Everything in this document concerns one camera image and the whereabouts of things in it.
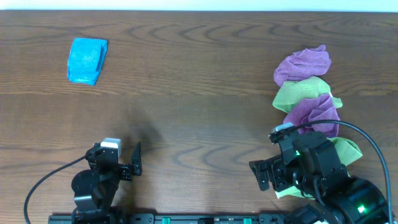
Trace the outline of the blue microfiber cloth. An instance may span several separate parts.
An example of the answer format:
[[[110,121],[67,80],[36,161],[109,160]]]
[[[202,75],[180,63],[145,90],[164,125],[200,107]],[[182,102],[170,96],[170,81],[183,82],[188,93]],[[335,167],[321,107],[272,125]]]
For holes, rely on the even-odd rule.
[[[75,38],[67,62],[69,81],[94,86],[100,76],[107,50],[107,40]]]

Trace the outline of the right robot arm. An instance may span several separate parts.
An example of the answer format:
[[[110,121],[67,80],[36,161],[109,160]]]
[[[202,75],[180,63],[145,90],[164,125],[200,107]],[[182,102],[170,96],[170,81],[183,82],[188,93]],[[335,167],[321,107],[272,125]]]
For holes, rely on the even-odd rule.
[[[393,223],[389,204],[370,181],[348,174],[335,145],[321,132],[299,134],[293,128],[270,134],[280,155],[251,161],[262,191],[297,188],[315,205],[284,217],[284,223]]]

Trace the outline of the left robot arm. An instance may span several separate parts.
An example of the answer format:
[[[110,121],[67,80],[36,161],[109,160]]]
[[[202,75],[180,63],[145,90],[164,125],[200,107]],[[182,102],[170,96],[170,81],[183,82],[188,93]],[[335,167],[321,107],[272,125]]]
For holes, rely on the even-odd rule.
[[[72,223],[120,224],[127,216],[112,206],[120,181],[132,181],[142,175],[141,143],[137,143],[128,164],[120,164],[121,140],[106,138],[95,143],[85,154],[89,169],[77,173],[72,180],[76,209]]]

